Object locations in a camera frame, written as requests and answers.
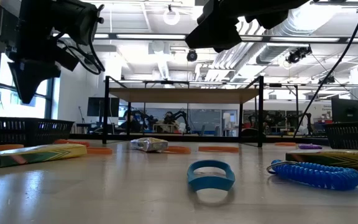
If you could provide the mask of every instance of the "crumpled snack wrapper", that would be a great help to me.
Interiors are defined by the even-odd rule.
[[[168,149],[168,141],[156,138],[140,138],[131,141],[131,148],[145,152],[162,152]]]

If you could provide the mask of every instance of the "orange disc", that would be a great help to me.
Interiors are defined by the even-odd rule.
[[[6,145],[0,145],[0,151],[3,150],[11,150],[11,149],[21,149],[24,145],[21,144],[6,144]]]
[[[296,146],[295,142],[276,142],[275,146]]]
[[[190,154],[191,149],[183,146],[169,146],[168,149],[163,151],[164,153],[170,154]]]
[[[87,147],[86,151],[88,154],[102,154],[102,155],[112,154],[112,149],[107,147]]]
[[[239,152],[238,147],[227,147],[227,146],[200,146],[199,152]]]
[[[82,142],[82,141],[70,141],[70,140],[64,140],[64,139],[59,139],[56,140],[54,142],[54,144],[81,144],[84,145],[86,147],[89,147],[91,144],[89,142]]]

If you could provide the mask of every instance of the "white wall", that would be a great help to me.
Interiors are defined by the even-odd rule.
[[[106,75],[114,78],[121,77],[121,63],[115,54],[109,52],[98,53],[106,72],[94,75],[80,64],[69,71],[62,67],[60,78],[55,79],[52,118],[74,121],[81,123],[81,114],[78,107],[81,107],[82,115],[86,123],[99,121],[97,116],[87,116],[88,98],[104,97],[104,79]],[[109,118],[109,123],[118,123],[118,118]]]

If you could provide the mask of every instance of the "blue plastic bracelet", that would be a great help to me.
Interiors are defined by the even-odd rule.
[[[201,167],[217,167],[226,172],[226,178],[216,177],[216,176],[205,176],[205,177],[196,177],[194,175],[194,170]],[[215,161],[215,160],[203,160],[197,161],[189,166],[187,170],[187,181],[191,185],[194,191],[201,189],[220,189],[229,191],[233,186],[236,178],[234,173],[231,170],[229,164]]]

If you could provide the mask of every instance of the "purple disc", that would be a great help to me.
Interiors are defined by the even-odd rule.
[[[300,149],[322,149],[323,147],[314,144],[300,144]]]

